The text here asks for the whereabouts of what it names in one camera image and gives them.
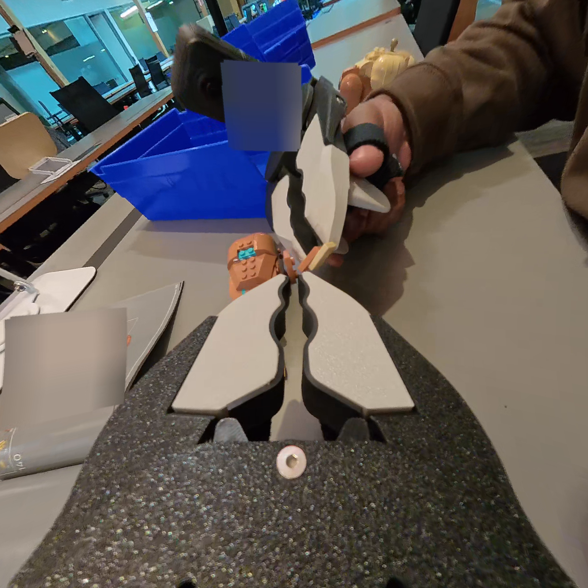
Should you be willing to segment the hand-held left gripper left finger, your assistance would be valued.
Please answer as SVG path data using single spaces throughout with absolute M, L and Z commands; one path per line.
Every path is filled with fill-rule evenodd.
M 280 339 L 289 297 L 290 280 L 278 275 L 219 313 L 171 410 L 217 420 L 231 417 L 251 439 L 267 439 L 284 399 Z

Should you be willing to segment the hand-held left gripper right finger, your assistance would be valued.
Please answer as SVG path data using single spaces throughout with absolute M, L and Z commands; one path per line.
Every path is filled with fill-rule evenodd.
M 409 413 L 408 388 L 370 313 L 317 275 L 298 280 L 303 311 L 302 397 L 308 412 L 333 433 L 352 418 Z

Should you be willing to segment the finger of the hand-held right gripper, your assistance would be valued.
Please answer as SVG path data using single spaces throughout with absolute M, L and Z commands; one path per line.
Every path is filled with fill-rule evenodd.
M 294 235 L 290 224 L 291 210 L 288 205 L 290 177 L 283 177 L 276 184 L 270 196 L 270 211 L 273 232 L 282 249 L 287 250 L 296 261 L 303 261 L 306 253 Z
M 349 157 L 325 143 L 319 114 L 306 129 L 295 158 L 298 177 L 289 177 L 289 238 L 295 254 L 308 254 L 315 246 L 338 246 L 348 207 Z

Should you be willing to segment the brown and tan brick piece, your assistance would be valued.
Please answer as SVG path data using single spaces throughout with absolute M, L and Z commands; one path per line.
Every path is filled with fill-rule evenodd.
M 338 245 L 327 242 L 322 246 L 315 246 L 306 257 L 297 262 L 294 256 L 285 249 L 281 253 L 282 273 L 288 277 L 290 283 L 297 281 L 304 272 L 318 269 L 334 253 Z

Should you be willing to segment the person's right forearm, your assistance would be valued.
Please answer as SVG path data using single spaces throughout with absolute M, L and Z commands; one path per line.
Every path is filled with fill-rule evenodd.
M 587 125 L 587 1 L 504 1 L 380 91 L 399 108 L 408 174 L 558 119 Z

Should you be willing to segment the grey desk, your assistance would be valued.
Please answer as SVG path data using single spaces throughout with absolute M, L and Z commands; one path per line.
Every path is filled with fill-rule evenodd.
M 563 586 L 540 539 L 587 587 L 587 233 L 518 142 L 471 151 L 408 190 L 385 238 L 352 246 L 324 279 L 382 316 L 417 400 L 447 424 L 386 417 L 386 442 L 307 440 L 287 481 L 283 442 L 197 445 L 204 421 L 163 401 L 227 300 L 213 253 L 236 222 L 151 224 L 105 242 L 78 307 L 185 281 L 170 352 L 131 390 L 99 447 L 145 464 L 71 466 L 1 483 L 1 587 L 58 516 L 50 577 L 25 587 Z

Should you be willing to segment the person's right hand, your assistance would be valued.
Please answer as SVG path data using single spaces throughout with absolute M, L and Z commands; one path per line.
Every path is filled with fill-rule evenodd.
M 372 123 L 382 128 L 390 153 L 393 153 L 401 167 L 407 171 L 412 159 L 409 135 L 403 115 L 386 94 L 376 95 L 354 108 L 342 122 L 343 131 L 362 123 Z M 378 148 L 364 145 L 350 156 L 350 172 L 358 177 L 375 173 L 383 164 L 383 154 Z M 342 237 L 351 245 L 364 235 L 382 235 L 402 216 L 406 204 L 406 190 L 403 179 L 393 178 L 384 188 L 390 202 L 386 213 L 365 209 L 348 208 Z

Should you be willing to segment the brown brick-built toy head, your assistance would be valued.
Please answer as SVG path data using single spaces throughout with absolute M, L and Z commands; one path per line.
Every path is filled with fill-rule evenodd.
M 282 251 L 268 233 L 236 239 L 228 250 L 229 296 L 235 300 L 277 275 L 286 275 Z

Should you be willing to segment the tan brick-built toy body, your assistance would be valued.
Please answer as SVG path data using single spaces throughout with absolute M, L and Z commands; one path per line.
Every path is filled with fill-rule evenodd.
M 393 39 L 390 48 L 374 48 L 342 72 L 339 92 L 347 103 L 346 114 L 373 91 L 388 87 L 395 77 L 416 62 L 411 53 L 398 50 L 397 45 L 398 40 Z

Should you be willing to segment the blue plastic bin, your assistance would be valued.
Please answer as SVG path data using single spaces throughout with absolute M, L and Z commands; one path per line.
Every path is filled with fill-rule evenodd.
M 141 157 L 158 160 L 158 166 L 252 164 L 264 167 L 269 159 L 268 152 L 232 149 L 223 123 L 190 112 L 173 110 L 137 138 Z
M 91 172 L 144 217 L 150 221 L 265 217 L 267 164 L 158 166 L 158 160 L 144 159 L 138 152 L 137 136 L 142 131 L 93 165 Z
M 302 83 L 312 79 L 315 57 L 297 1 L 281 2 L 223 40 L 261 62 L 296 63 L 302 69 Z

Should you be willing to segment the grey printed sheet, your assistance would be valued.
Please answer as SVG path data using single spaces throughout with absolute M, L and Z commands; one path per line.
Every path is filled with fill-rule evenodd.
M 1 430 L 1 480 L 83 464 L 117 405 Z

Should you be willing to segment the wood-edged table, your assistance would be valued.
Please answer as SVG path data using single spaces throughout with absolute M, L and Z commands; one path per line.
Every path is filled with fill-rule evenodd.
M 91 167 L 93 161 L 122 142 L 172 98 L 172 88 L 167 86 L 139 100 L 96 131 L 83 137 L 59 155 L 60 158 L 73 162 L 61 176 L 46 181 L 41 174 L 28 173 L 24 179 L 1 192 L 1 232 L 7 230 L 49 195 L 57 192 L 78 173 Z

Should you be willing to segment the black office chair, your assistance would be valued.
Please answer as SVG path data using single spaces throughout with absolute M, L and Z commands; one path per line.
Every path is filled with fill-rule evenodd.
M 120 113 L 84 77 L 79 77 L 50 94 L 77 120 L 77 127 L 84 136 L 96 131 Z

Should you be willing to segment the clear plastic box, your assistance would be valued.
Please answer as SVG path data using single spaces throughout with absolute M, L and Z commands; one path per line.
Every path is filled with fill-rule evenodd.
M 45 157 L 29 168 L 30 173 L 40 177 L 40 183 L 48 184 L 63 176 L 76 162 L 67 158 Z

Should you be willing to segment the tan wooden chair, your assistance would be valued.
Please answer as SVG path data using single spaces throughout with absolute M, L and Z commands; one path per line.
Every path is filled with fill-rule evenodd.
M 1 167 L 20 180 L 46 157 L 57 155 L 57 147 L 39 117 L 30 112 L 1 124 Z

